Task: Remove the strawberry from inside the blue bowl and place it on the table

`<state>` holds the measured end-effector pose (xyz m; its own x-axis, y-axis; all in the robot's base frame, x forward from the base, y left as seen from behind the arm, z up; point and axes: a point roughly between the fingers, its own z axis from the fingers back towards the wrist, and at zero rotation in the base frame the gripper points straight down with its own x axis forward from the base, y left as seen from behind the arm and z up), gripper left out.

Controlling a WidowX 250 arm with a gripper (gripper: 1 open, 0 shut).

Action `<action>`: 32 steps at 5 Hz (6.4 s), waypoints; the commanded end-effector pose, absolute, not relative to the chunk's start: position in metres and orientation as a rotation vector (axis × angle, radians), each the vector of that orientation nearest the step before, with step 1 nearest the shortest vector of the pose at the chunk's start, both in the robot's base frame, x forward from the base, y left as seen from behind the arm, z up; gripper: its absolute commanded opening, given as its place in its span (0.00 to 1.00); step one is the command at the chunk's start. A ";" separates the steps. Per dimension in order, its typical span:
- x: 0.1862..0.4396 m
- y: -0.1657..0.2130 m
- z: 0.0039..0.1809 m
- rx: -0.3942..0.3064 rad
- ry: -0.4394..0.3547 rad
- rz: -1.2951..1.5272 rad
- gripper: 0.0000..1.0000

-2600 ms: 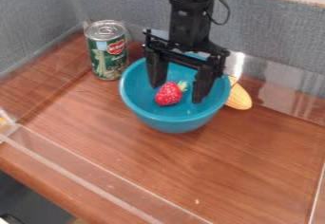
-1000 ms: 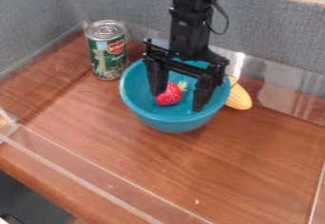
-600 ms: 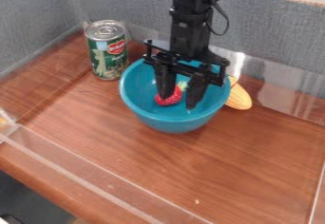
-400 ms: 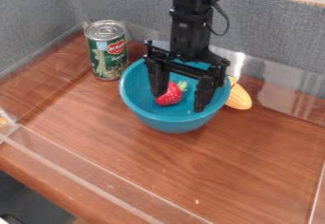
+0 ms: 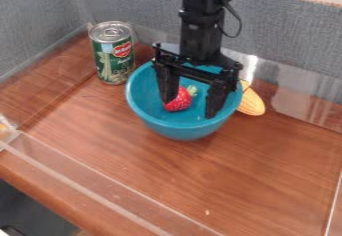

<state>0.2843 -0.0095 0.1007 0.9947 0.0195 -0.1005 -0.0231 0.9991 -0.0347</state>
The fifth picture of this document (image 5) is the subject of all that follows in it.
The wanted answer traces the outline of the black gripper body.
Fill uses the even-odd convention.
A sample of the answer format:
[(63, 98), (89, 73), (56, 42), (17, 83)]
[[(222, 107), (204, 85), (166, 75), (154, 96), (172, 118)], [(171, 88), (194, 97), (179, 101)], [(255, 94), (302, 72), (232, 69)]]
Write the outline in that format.
[(175, 67), (184, 77), (195, 82), (207, 84), (214, 81), (223, 82), (228, 87), (228, 92), (238, 88), (238, 77), (243, 65), (219, 53), (212, 60), (198, 61), (186, 58), (179, 54), (179, 45), (171, 43), (154, 43), (155, 58), (152, 67), (164, 65)]

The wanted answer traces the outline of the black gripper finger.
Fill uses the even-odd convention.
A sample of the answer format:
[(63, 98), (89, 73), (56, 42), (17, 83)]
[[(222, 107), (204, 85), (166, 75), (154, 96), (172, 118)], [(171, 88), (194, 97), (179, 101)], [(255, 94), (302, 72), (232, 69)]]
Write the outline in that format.
[(160, 98), (164, 104), (170, 103), (178, 96), (180, 73), (175, 67), (155, 66)]
[(210, 85), (206, 97), (206, 118), (211, 119), (216, 116), (222, 109), (228, 95), (228, 87), (223, 82), (214, 81)]

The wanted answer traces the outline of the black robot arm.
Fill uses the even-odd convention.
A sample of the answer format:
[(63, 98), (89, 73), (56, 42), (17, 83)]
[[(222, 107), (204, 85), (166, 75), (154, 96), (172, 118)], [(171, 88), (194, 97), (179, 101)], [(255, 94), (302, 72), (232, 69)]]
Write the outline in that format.
[(204, 116), (211, 119), (223, 108), (231, 92), (236, 91), (243, 65), (220, 52), (222, 36), (236, 38), (224, 32), (224, 11), (242, 22), (230, 6), (231, 0), (182, 0), (179, 44), (155, 43), (152, 67), (160, 99), (171, 102), (178, 95), (182, 77), (208, 85)]

